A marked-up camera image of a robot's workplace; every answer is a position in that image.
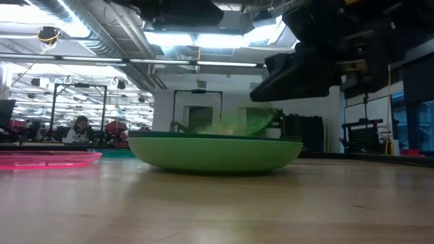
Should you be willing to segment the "red equipment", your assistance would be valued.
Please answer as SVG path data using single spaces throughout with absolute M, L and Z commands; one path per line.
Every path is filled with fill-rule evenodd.
M 116 148 L 127 148 L 128 145 L 128 135 L 127 135 L 127 125 L 119 121 L 112 121 L 105 125 L 105 135 L 107 146 Z

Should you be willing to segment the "pink transparent plastic plate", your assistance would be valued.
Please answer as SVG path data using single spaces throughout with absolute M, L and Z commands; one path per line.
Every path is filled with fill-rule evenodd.
M 0 151 L 0 170 L 84 167 L 99 160 L 101 156 L 101 152 L 88 151 Z

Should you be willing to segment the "long ceiling light bar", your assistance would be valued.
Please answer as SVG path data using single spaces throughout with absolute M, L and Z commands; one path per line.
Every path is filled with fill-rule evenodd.
M 43 54 L 13 54 L 0 53 L 1 59 L 10 60 L 37 60 L 37 61 L 56 61 L 56 62 L 90 62 L 103 63 L 108 65 L 116 64 L 163 64 L 163 65 L 185 65 L 185 66 L 223 66 L 235 68 L 266 68 L 263 63 L 248 62 L 220 62 L 203 60 L 167 60 L 167 59 L 138 59 L 138 58 L 102 58 L 85 56 L 58 56 Z

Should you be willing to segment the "black monitor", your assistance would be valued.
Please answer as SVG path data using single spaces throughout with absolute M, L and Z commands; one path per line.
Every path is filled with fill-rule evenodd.
M 0 127 L 8 126 L 15 104 L 15 100 L 0 100 Z

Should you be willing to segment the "black cabinet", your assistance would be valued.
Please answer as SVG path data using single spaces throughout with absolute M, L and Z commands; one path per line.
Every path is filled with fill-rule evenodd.
M 282 133 L 284 138 L 298 138 L 307 151 L 316 153 L 324 151 L 324 128 L 321 117 L 286 115 L 283 119 Z

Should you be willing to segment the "person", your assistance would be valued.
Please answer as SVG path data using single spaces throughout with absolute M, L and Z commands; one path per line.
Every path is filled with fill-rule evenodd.
M 63 139 L 66 143 L 87 144 L 90 139 L 87 134 L 88 118 L 86 116 L 78 116 L 73 124 L 73 127 L 68 131 Z

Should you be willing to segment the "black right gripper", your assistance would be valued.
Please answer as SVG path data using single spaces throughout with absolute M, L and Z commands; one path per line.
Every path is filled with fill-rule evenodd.
M 332 68 L 296 52 L 269 56 L 272 75 L 250 92 L 253 102 L 326 97 L 343 75 L 355 78 L 354 93 L 384 87 L 389 64 L 434 38 L 434 0 L 294 0 L 283 21 Z

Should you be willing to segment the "green bowl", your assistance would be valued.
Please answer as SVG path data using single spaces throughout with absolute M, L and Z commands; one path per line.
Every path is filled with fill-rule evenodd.
M 229 138 L 130 138 L 141 161 L 164 169 L 203 172 L 272 171 L 290 164 L 303 143 Z

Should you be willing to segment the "black table edge rail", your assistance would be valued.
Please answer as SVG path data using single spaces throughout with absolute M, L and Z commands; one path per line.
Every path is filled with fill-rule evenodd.
M 371 161 L 375 163 L 387 163 L 394 165 L 407 165 L 414 167 L 426 167 L 434 169 L 434 157 L 416 156 L 391 156 L 376 154 L 358 154 L 358 153 L 334 153 L 334 152 L 301 152 L 298 156 L 300 159 L 336 159 L 336 160 L 358 160 Z

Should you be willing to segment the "black equipment rig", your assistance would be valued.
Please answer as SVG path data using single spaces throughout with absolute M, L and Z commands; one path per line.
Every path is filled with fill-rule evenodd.
M 344 153 L 380 153 L 380 139 L 378 136 L 378 124 L 382 119 L 368 119 L 368 95 L 363 97 L 364 117 L 357 122 L 344 123 L 341 128 L 344 132 L 340 143 L 344 147 Z

